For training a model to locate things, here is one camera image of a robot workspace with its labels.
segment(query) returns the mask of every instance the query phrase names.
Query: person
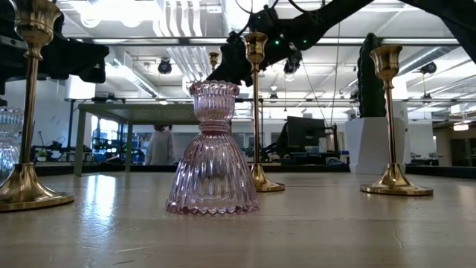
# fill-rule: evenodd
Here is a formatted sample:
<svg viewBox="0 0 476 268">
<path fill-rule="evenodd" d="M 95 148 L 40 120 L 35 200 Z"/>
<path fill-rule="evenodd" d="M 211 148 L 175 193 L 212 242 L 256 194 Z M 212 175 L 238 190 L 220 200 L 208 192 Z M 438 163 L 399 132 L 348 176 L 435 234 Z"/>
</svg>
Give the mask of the person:
<svg viewBox="0 0 476 268">
<path fill-rule="evenodd" d="M 172 126 L 154 125 L 155 132 L 149 141 L 145 165 L 171 165 L 175 161 Z"/>
</svg>

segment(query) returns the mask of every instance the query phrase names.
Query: pink glass candle holder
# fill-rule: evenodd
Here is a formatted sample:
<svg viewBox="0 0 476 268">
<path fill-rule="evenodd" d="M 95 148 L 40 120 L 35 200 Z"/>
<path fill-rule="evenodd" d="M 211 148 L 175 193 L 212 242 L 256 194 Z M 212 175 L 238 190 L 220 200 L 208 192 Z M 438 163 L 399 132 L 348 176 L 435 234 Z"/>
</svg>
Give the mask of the pink glass candle holder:
<svg viewBox="0 0 476 268">
<path fill-rule="evenodd" d="M 182 214 L 239 214 L 258 209 L 256 189 L 241 149 L 228 131 L 239 88 L 224 81 L 190 87 L 201 133 L 178 164 L 166 208 Z"/>
</svg>

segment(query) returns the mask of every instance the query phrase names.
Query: green plant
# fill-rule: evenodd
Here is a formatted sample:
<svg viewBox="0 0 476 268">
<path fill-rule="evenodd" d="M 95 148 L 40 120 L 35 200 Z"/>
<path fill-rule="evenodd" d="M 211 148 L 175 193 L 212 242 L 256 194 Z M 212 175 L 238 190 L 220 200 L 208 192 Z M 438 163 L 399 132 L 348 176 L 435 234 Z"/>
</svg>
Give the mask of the green plant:
<svg viewBox="0 0 476 268">
<path fill-rule="evenodd" d="M 382 42 L 373 33 L 365 37 L 360 48 L 360 57 L 357 60 L 358 79 L 358 110 L 361 118 L 385 117 L 385 93 L 382 89 L 383 82 L 375 75 L 375 64 L 370 57 L 370 52 Z"/>
<path fill-rule="evenodd" d="M 47 157 L 48 153 L 46 153 L 45 150 L 40 150 L 38 153 L 36 153 L 36 157 Z"/>
</svg>

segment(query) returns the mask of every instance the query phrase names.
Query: computer monitor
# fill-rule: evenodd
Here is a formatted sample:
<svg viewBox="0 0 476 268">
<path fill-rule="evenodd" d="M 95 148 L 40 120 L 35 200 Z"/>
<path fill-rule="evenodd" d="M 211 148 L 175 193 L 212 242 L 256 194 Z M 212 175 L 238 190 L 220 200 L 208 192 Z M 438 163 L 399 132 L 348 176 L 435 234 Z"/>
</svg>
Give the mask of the computer monitor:
<svg viewBox="0 0 476 268">
<path fill-rule="evenodd" d="M 288 116 L 288 146 L 319 146 L 319 138 L 326 137 L 323 119 Z"/>
</svg>

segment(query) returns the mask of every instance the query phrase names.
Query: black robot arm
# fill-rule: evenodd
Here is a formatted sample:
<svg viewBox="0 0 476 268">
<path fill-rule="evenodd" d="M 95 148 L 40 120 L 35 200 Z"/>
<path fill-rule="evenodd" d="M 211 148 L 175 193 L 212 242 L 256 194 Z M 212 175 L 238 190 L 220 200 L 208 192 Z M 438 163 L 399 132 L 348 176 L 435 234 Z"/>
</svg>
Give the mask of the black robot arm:
<svg viewBox="0 0 476 268">
<path fill-rule="evenodd" d="M 293 19 L 279 19 L 274 8 L 264 7 L 252 14 L 249 28 L 268 36 L 265 60 L 260 69 L 286 58 L 292 59 L 299 51 L 311 48 L 334 25 L 354 14 L 372 0 L 334 0 L 328 5 L 307 11 Z M 476 3 L 472 0 L 401 0 L 426 12 L 439 16 L 469 56 L 476 60 Z M 230 33 L 223 45 L 222 62 L 208 80 L 225 80 L 246 86 L 253 84 L 251 64 L 246 60 L 245 45 L 241 37 Z"/>
</svg>

